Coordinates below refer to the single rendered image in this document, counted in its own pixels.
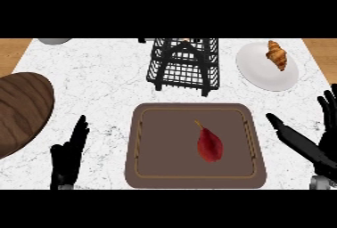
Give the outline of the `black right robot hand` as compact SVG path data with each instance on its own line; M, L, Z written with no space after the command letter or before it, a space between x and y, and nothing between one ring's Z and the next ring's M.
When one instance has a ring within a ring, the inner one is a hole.
M266 118L279 140L312 162L315 173L337 183L337 84L331 85L331 90L324 91L318 102L325 126L319 143L313 143L272 113L266 114Z

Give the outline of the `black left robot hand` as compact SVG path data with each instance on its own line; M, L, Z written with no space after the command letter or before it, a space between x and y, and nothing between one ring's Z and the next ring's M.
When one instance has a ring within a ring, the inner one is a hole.
M81 115L70 140L64 144L55 144L50 148L53 165L50 183L52 190L59 190L65 187L74 187L75 181L78 179L81 153L89 132L90 129L86 116Z

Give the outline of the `brown tray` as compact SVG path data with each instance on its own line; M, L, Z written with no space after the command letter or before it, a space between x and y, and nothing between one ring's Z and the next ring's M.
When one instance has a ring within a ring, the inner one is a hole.
M198 154L200 130L223 142L222 159ZM266 168L250 110L240 103L143 103L135 108L126 155L135 188L254 189Z

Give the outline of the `dark wooden cutting board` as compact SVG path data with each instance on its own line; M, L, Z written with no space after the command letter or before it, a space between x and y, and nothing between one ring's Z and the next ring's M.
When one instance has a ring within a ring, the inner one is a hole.
M49 79L33 72L0 77L0 159L34 139L55 108Z

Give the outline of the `white plate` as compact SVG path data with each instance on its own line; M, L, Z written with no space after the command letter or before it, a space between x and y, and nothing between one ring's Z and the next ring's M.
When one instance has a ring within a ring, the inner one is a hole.
M268 58L269 44L250 43L243 46L235 57L238 70L248 82L259 88L281 92L288 90L299 79L299 69L290 54L285 55L285 68L279 70Z

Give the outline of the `golden croissant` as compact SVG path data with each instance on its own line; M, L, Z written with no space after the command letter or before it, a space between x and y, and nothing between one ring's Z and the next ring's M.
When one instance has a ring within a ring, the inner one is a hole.
M269 51L266 53L266 57L277 65L279 71L284 71L287 66L287 51L281 48L279 44L272 40L268 43L268 47Z

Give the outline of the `grey bowl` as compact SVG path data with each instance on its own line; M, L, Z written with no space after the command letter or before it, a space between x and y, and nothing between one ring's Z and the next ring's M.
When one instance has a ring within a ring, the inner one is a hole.
M71 38L39 38L39 40L46 45L61 45L62 43L68 42Z

